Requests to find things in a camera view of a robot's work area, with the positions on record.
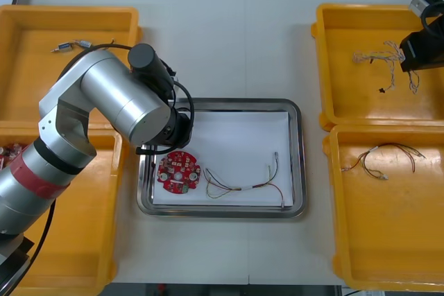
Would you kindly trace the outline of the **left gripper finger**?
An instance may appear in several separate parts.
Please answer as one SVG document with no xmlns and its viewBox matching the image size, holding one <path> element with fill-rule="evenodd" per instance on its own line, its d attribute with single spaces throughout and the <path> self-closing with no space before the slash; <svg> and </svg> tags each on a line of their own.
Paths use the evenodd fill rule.
<svg viewBox="0 0 444 296">
<path fill-rule="evenodd" d="M 140 147 L 136 147 L 137 155 L 164 155 L 170 152 L 171 152 L 170 148 L 164 150 L 158 150 L 157 146 L 142 145 Z"/>
</svg>

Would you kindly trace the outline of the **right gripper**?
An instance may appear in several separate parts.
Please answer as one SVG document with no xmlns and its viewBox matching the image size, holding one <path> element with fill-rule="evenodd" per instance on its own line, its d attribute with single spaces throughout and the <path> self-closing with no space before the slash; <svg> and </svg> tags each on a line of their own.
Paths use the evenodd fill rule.
<svg viewBox="0 0 444 296">
<path fill-rule="evenodd" d="M 404 53 L 403 72 L 443 67 L 443 39 L 433 37 L 425 29 L 405 37 L 400 49 Z"/>
</svg>

